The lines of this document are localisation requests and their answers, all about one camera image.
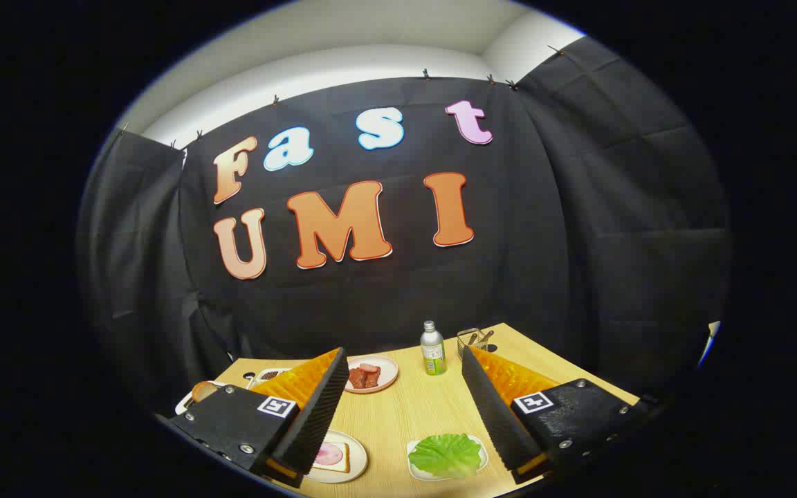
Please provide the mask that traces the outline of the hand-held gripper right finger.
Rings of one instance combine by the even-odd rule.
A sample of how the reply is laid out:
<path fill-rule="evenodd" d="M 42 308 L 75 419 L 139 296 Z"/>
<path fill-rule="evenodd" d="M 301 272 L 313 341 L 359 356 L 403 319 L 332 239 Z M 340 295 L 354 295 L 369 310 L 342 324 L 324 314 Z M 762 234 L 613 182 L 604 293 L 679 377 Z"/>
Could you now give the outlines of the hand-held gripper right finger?
<path fill-rule="evenodd" d="M 462 375 L 516 484 L 562 476 L 635 432 L 650 407 L 577 378 L 558 382 L 496 353 L 465 347 Z"/>

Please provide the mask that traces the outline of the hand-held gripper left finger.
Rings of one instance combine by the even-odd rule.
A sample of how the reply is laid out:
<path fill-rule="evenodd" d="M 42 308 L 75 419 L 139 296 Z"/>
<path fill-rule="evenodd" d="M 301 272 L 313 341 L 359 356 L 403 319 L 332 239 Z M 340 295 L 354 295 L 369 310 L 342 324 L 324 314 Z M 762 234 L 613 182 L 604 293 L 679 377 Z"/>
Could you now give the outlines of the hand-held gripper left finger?
<path fill-rule="evenodd" d="M 246 389 L 225 384 L 169 419 L 169 429 L 246 473 L 298 488 L 350 376 L 344 348 Z"/>

